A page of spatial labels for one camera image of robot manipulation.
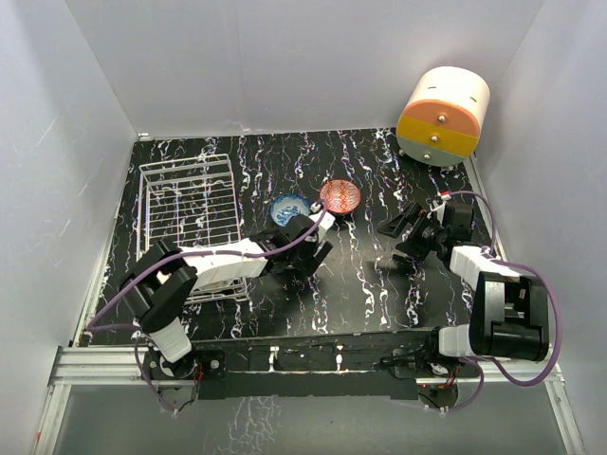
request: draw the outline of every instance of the bowl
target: bowl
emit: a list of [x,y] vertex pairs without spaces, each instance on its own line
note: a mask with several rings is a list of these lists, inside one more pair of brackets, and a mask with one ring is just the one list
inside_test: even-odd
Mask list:
[[360,190],[348,180],[331,180],[321,188],[321,199],[327,202],[327,210],[335,215],[346,215],[360,204]]
[[269,216],[274,223],[284,228],[293,216],[299,214],[308,216],[310,206],[310,202],[299,194],[283,194],[272,202]]

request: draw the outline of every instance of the yellow drawer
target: yellow drawer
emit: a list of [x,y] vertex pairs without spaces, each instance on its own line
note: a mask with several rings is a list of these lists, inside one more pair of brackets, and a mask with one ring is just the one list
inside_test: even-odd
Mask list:
[[472,155],[479,140],[478,137],[464,135],[405,116],[398,120],[396,135],[460,156]]

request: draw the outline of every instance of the dish rack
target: dish rack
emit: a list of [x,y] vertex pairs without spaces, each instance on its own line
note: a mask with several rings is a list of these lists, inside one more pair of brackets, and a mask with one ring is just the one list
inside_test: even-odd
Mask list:
[[[143,164],[138,198],[137,257],[160,239],[177,246],[221,246],[240,240],[234,175],[227,155]],[[248,299],[237,279],[212,293],[194,290],[188,304]]]

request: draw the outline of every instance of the blue bowl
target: blue bowl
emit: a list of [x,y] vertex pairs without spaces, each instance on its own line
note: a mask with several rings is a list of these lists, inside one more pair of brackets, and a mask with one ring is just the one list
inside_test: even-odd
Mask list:
[[278,226],[285,227],[288,221],[295,215],[310,214],[310,201],[299,194],[283,194],[272,202],[269,208],[269,216]]

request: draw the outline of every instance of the marble pattern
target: marble pattern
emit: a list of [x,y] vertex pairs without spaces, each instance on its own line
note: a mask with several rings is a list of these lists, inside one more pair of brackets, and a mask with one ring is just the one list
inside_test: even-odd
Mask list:
[[[185,307],[184,325],[192,339],[397,330],[468,321],[472,293],[467,285],[433,255],[423,267],[411,263],[410,268],[398,268],[391,260],[397,240],[377,234],[377,227],[397,216],[408,200],[424,205],[441,191],[469,190],[464,166],[439,169],[398,156],[391,129],[136,143],[100,307],[117,292],[118,279],[136,257],[139,165],[213,154],[228,154],[232,161],[244,236],[267,225],[271,202],[286,192],[313,201],[325,182],[344,178],[360,188],[362,200],[327,234],[334,247],[314,276],[265,276],[250,282],[248,301]],[[480,214],[473,241],[489,241]],[[119,305],[102,323],[131,319],[126,306]],[[99,334],[92,343],[130,344],[132,334]]]

